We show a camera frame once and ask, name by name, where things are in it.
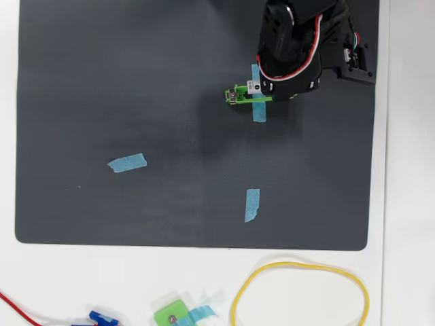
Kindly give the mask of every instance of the yellow rubber band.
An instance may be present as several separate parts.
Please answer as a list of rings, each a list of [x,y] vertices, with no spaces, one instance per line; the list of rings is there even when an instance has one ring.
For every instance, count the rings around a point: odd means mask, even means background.
[[[245,292],[246,288],[252,282],[252,280],[255,279],[255,277],[257,275],[259,275],[259,273],[263,272],[264,270],[268,270],[269,268],[284,267],[284,266],[287,266],[287,267],[288,266],[289,267],[297,267],[297,268],[305,268],[305,269],[310,269],[310,270],[325,270],[326,272],[332,272],[332,273],[340,274],[342,276],[346,276],[347,278],[350,278],[352,281],[354,281],[356,284],[358,284],[360,286],[362,292],[364,293],[364,312],[362,314],[360,322],[358,323],[358,326],[362,326],[366,322],[366,318],[367,318],[367,314],[368,314],[368,308],[370,306],[370,299],[368,297],[368,292],[367,292],[366,287],[364,286],[364,284],[362,284],[362,282],[356,276],[354,276],[351,273],[348,273],[348,272],[346,272],[344,270],[340,270],[338,268],[321,266],[321,265],[310,265],[310,264],[294,263],[292,261],[281,261],[279,263],[273,263],[273,264],[265,265],[265,266],[263,266],[261,268],[258,268],[246,280],[245,284],[243,284],[243,286],[241,287],[240,291],[237,293],[236,298],[234,299],[234,302],[232,303],[232,307],[231,307],[231,325],[232,326],[236,326],[236,308],[237,308],[237,304],[239,303],[239,300],[240,300],[243,292]]]

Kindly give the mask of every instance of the black bracket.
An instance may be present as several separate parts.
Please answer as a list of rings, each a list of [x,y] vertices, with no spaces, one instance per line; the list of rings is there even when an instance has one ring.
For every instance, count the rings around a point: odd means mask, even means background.
[[[321,47],[323,69],[333,69],[338,78],[366,84],[375,84],[376,67],[372,47],[367,39],[361,38],[360,44],[352,51],[351,36],[341,34],[338,38]]]

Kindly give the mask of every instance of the green block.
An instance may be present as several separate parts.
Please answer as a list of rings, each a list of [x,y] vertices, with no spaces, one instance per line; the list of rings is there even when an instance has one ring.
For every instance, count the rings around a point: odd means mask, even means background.
[[[228,104],[247,104],[247,103],[255,103],[255,102],[271,102],[273,101],[272,97],[260,97],[253,98],[252,95],[247,93],[247,86],[239,86],[235,85],[234,96],[231,97],[231,88],[225,91],[225,101]]]
[[[189,310],[187,309],[184,302],[177,300],[172,304],[160,309],[154,314],[154,320],[158,326],[171,326],[169,321],[169,316],[175,316],[179,321],[180,319],[187,317],[189,315]]]

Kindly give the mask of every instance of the dark gray mat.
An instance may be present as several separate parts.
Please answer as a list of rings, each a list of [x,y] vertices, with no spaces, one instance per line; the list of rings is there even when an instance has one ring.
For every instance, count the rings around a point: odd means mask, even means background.
[[[364,248],[375,87],[326,71],[264,124],[224,102],[250,79],[264,3],[21,0],[18,240]],[[378,0],[350,5],[376,45]],[[106,165],[136,153],[147,167]]]

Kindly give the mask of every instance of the blue painter's tape strip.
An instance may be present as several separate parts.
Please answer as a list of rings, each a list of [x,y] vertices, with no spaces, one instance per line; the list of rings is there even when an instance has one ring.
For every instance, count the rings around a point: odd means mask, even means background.
[[[215,312],[209,306],[201,306],[189,311],[189,315],[176,321],[174,326],[195,326],[196,322],[215,315]]]
[[[260,206],[260,190],[248,189],[246,191],[246,209],[245,223],[252,221],[257,216],[257,210]]]
[[[125,158],[117,158],[111,161],[108,166],[110,166],[115,173],[124,172],[128,170],[133,170],[135,168],[143,168],[147,166],[147,161],[143,157],[143,154],[135,154],[131,156],[126,156]]]
[[[189,311],[190,318],[196,323],[208,316],[215,316],[215,312],[209,306],[202,306]]]
[[[260,80],[260,68],[258,65],[251,66],[252,80]],[[253,98],[265,97],[263,94],[253,94]],[[266,122],[266,102],[252,103],[252,118],[254,122]]]

